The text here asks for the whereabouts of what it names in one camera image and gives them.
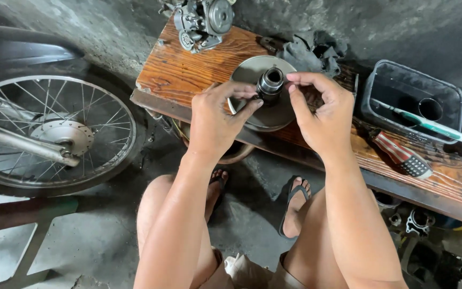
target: green toothbrush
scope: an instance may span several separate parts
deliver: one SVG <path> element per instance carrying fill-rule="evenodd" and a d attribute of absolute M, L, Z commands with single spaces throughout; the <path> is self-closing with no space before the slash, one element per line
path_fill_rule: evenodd
<path fill-rule="evenodd" d="M 378 101 L 377 99 L 371 98 L 370 100 L 379 103 L 379 105 L 381 105 L 383 108 L 387 108 L 387 109 L 389 109 L 391 111 L 394 111 L 394 112 L 402 115 L 403 118 L 406 118 L 406 119 L 418 124 L 419 126 L 422 126 L 424 128 L 428 128 L 428 129 L 432 130 L 433 132 L 448 136 L 448 137 L 450 137 L 452 139 L 462 141 L 462 132 L 459 132 L 459 131 L 454 130 L 454 129 L 449 128 L 449 127 L 446 127 L 446 126 L 444 126 L 442 124 L 439 124 L 437 122 L 430 121 L 430 120 L 428 120 L 428 119 L 426 119 L 424 117 L 412 114 L 410 112 L 403 111 L 403 110 L 401 110 L 399 108 L 394 108 L 391 105 L 387 105 L 387 104 L 385 104 L 383 102 Z"/>

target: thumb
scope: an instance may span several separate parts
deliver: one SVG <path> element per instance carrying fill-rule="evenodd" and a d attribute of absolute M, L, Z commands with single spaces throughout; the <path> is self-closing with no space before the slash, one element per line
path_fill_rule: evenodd
<path fill-rule="evenodd" d="M 242 107 L 242 109 L 237 112 L 234 117 L 239 119 L 241 122 L 245 123 L 245 121 L 253 115 L 253 113 L 263 105 L 262 99 L 255 99 L 247 102 L 247 104 Z"/>
<path fill-rule="evenodd" d="M 294 108 L 295 116 L 298 121 L 305 121 L 310 119 L 313 114 L 310 109 L 307 107 L 306 99 L 304 94 L 297 88 L 295 84 L 292 84 L 288 88 L 290 93 L 290 102 L 292 102 L 292 107 Z"/>

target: black plastic container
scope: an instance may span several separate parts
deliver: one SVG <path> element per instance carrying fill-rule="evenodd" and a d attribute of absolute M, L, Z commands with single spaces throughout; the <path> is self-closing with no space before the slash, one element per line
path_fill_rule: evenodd
<path fill-rule="evenodd" d="M 388 130 L 418 135 L 442 143 L 457 142 L 416 126 L 399 114 L 371 102 L 370 98 L 461 131 L 462 92 L 452 84 L 407 66 L 381 60 L 375 64 L 374 71 L 368 77 L 359 100 L 359 112 L 363 119 Z"/>

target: tire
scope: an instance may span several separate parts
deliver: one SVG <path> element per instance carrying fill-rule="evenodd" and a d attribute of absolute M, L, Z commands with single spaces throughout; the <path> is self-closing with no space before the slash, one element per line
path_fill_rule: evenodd
<path fill-rule="evenodd" d="M 83 60 L 69 60 L 55 63 L 46 63 L 21 67 L 17 69 L 7 69 L 0 71 L 0 82 L 18 77 L 26 77 L 31 75 L 57 75 L 65 77 L 73 77 L 93 83 L 102 89 L 106 89 L 130 110 L 131 115 L 136 124 L 135 141 L 126 157 L 119 164 L 113 167 L 108 172 L 96 176 L 85 182 L 59 188 L 18 188 L 0 184 L 0 194 L 11 195 L 18 197 L 51 197 L 79 192 L 103 182 L 108 181 L 112 177 L 122 172 L 128 165 L 132 163 L 139 151 L 144 145 L 146 136 L 146 123 L 144 111 L 133 104 L 129 97 L 132 94 L 132 89 L 124 81 L 117 78 L 115 75 L 107 72 L 104 69 L 95 67 Z"/>

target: wood grain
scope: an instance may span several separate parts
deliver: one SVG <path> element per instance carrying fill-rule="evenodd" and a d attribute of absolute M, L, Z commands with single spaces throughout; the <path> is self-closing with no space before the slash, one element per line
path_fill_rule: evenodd
<path fill-rule="evenodd" d="M 193 95 L 213 82 L 226 82 L 242 61 L 268 54 L 257 43 L 258 37 L 252 32 L 233 27 L 224 36 L 224 42 L 215 49 L 192 55 L 181 48 L 178 32 L 172 21 L 169 21 L 160 35 L 163 45 L 156 43 L 154 46 L 138 76 L 137 88 L 152 96 L 190 107 Z M 335 80 L 344 88 L 352 90 L 352 75 L 348 67 L 342 66 L 342 75 Z M 295 121 L 269 134 L 309 148 Z M 352 127 L 352 147 L 362 168 L 425 189 L 436 197 L 454 200 L 458 206 L 462 206 L 462 157 L 446 154 L 441 148 L 429 143 L 412 141 L 393 133 L 388 135 L 423 156 L 433 167 L 433 175 L 427 180 L 419 180 L 397 173 L 384 162 L 386 155 L 370 147 Z"/>

